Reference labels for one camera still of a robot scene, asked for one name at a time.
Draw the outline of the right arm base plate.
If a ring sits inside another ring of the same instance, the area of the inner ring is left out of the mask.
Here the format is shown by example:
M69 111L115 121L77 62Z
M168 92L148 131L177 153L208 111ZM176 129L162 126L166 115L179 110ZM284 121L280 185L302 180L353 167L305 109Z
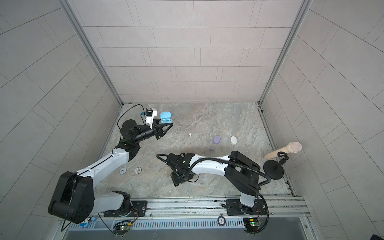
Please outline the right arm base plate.
M227 209L228 216L267 216L268 206L266 201L262 199L255 199L252 208L241 204L240 199L227 199L225 204L222 205Z

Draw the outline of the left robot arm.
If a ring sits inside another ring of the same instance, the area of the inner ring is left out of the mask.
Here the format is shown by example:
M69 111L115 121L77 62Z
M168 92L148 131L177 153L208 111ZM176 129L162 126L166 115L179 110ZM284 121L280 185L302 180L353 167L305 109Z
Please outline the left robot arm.
M122 191L96 195L94 188L114 170L131 161L140 150L139 143L151 137L160 139L173 126L154 119L152 126L137 125L134 120L123 123L122 139L111 152L77 172L65 172L58 180L48 206L50 215L79 224L89 216L107 213L124 217L132 212L131 196Z

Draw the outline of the light blue earbud charging case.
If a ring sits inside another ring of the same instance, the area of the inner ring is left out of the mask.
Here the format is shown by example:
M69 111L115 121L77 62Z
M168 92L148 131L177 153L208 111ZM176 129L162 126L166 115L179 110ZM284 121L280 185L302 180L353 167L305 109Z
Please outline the light blue earbud charging case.
M172 114L170 112L162 112L160 114L160 119L162 124L168 124L173 122Z

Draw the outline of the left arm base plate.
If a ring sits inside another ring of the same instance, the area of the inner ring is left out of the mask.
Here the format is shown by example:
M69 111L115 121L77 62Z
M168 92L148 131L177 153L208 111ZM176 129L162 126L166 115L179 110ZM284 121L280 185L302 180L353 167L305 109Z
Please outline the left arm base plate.
M144 217L147 205L147 201L124 202L119 209L105 211L103 214L107 218Z

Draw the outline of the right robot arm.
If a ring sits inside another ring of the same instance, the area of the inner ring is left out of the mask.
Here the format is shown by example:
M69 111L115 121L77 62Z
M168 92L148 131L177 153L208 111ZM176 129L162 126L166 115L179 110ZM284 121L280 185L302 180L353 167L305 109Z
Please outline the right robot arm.
M157 158L171 168L171 178L174 186L189 182L195 175L212 174L224 176L238 191L240 191L240 212L252 214L255 200L260 196L261 186L271 182L271 178L261 171L261 167L241 154L232 151L223 157L203 157L196 154L179 155L158 154Z

